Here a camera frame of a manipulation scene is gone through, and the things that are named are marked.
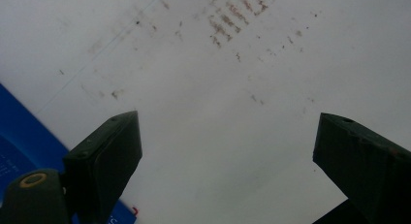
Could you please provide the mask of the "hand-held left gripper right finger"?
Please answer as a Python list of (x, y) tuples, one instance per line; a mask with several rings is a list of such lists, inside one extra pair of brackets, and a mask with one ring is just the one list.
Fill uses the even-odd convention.
[(347, 197), (313, 224), (411, 224), (411, 152), (360, 123), (321, 113), (313, 161)]

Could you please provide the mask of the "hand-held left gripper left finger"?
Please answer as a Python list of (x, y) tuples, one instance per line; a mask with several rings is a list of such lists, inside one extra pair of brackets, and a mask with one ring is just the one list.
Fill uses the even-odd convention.
[(105, 224), (142, 158), (136, 111), (109, 118), (63, 157), (69, 211)]

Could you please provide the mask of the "blue cardboard box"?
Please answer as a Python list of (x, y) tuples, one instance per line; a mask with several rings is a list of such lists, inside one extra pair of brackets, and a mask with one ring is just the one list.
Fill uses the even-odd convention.
[[(0, 224), (80, 224), (69, 211), (59, 142), (0, 84)], [(135, 224), (119, 200), (105, 224)]]

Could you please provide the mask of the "white table mat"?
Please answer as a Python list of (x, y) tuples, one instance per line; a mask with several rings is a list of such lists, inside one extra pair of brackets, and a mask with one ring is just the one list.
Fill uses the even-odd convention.
[(0, 84), (67, 147), (138, 112), (138, 224), (312, 224), (322, 113), (411, 150), (411, 0), (0, 0)]

